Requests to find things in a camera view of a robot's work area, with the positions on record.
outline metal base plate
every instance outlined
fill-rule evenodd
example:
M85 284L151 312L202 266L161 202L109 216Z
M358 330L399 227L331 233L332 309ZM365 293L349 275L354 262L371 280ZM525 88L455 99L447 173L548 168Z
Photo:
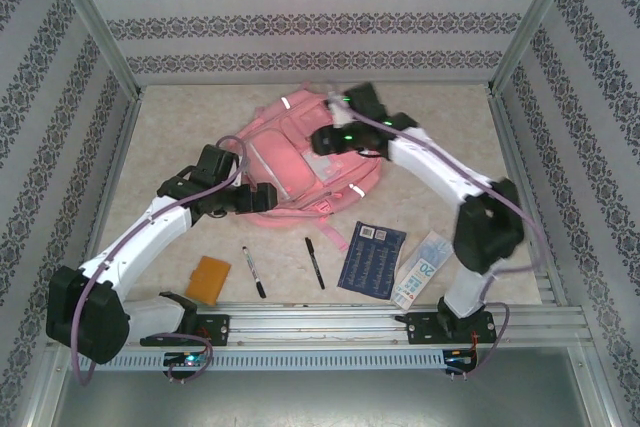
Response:
M196 329L192 335L199 335L211 342L213 347L225 347L229 339L229 316L221 314L198 314ZM202 346L201 342L186 339L174 339L162 336L150 336L140 339L143 347L190 347Z
M458 332L453 338L445 334L436 316L437 312L409 312L404 316L409 344L470 344L472 332L478 335L480 344L492 344L496 340L496 327L490 312L482 312L473 328Z

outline reflective strip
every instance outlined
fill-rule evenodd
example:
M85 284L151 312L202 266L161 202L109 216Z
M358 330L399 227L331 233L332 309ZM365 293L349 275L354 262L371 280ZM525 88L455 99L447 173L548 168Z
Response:
M360 197L364 197L364 190L362 190L357 185L349 184L349 188L356 192Z

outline patterned wallpaper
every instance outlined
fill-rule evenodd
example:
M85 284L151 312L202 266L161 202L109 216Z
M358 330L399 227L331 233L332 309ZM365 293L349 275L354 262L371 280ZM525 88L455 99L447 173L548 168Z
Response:
M95 0L141 85L488 81L531 0Z
M504 92L567 296L640 425L638 0L554 0Z
M87 254L131 102L70 0L0 0L0 51L0 426L8 426L44 345L48 280Z

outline pen cap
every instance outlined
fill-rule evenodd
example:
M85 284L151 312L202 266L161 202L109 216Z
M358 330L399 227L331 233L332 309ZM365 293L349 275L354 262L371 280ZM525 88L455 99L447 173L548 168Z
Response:
M311 239L309 237L305 237L304 241L307 243L307 249L310 254L313 254L313 244L311 243Z

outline marble surface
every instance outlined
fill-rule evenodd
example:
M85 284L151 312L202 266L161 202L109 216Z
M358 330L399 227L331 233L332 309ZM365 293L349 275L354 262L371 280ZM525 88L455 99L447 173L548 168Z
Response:
M149 205L162 182L195 163L204 144L237 132L252 118L255 107L294 91L297 85L150 86L136 123L127 158L111 205L101 247L109 245ZM506 175L483 86L421 83L378 83L378 94L390 112L404 111L416 119L442 147L469 167L492 178ZM324 91L324 85L311 90ZM349 240L357 220L407 232L401 260L434 230L453 234L455 213L429 188L402 168L385 163L380 183L361 202L332 216L330 223ZM320 290L304 237L311 237L327 286ZM129 299L140 300L171 290L184 293L201 256L229 262L232 267L219 301L259 302L242 255L251 250L267 292L263 302L381 303L337 287L346 253L315 227L265 230L242 216L203 218L174 241L140 276ZM528 261L524 244L514 265ZM452 281L459 262L443 266L417 303L433 305ZM510 275L496 281L488 300L539 304L533 274Z

